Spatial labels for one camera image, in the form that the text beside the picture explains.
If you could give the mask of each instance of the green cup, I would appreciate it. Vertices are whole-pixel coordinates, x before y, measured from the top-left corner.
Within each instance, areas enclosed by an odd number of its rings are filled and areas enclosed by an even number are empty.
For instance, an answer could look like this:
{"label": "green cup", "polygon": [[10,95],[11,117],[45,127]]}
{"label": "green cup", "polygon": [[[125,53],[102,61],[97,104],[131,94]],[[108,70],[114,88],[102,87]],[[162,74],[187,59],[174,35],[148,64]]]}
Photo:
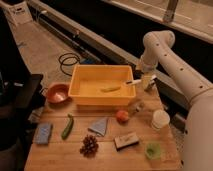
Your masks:
{"label": "green cup", "polygon": [[159,143],[151,142],[146,145],[145,148],[146,157],[150,160],[159,159],[162,154],[162,149]]}

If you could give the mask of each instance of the clear plastic cup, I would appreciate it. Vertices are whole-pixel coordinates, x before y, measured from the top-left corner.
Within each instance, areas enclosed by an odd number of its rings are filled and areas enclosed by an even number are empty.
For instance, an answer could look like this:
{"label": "clear plastic cup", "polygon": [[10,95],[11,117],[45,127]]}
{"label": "clear plastic cup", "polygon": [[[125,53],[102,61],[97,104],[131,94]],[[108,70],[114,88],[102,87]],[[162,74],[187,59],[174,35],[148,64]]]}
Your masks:
{"label": "clear plastic cup", "polygon": [[168,125],[170,122],[170,117],[168,113],[164,110],[156,110],[153,113],[151,126],[155,130],[160,130],[164,126]]}

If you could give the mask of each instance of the small bowl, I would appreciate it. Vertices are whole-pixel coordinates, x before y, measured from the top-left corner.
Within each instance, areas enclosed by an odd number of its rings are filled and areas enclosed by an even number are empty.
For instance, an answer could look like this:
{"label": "small bowl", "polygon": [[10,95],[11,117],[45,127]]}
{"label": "small bowl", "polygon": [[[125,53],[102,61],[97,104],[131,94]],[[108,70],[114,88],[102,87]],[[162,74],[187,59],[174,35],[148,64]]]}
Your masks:
{"label": "small bowl", "polygon": [[54,84],[48,88],[46,93],[46,99],[50,103],[61,103],[67,100],[69,91],[69,85],[67,84]]}
{"label": "small bowl", "polygon": [[148,143],[145,147],[146,157],[150,160],[159,159],[162,154],[161,146],[158,142]]}

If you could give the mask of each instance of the red bowl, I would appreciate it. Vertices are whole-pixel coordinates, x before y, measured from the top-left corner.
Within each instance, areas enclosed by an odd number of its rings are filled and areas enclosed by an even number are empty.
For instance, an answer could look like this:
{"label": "red bowl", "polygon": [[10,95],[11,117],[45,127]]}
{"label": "red bowl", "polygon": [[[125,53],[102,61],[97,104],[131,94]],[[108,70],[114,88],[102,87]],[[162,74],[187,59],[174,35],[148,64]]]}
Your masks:
{"label": "red bowl", "polygon": [[67,100],[69,85],[67,84],[55,84],[48,88],[46,93],[46,99],[50,103],[60,103]]}

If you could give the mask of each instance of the yellow plastic bin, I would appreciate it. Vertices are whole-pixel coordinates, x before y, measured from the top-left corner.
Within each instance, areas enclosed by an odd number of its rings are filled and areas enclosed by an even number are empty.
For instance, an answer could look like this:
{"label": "yellow plastic bin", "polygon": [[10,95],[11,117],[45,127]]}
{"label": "yellow plastic bin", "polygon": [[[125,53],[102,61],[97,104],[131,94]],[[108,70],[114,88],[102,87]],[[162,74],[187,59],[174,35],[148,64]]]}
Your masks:
{"label": "yellow plastic bin", "polygon": [[128,65],[76,65],[68,94],[77,105],[128,105],[136,96],[130,80]]}

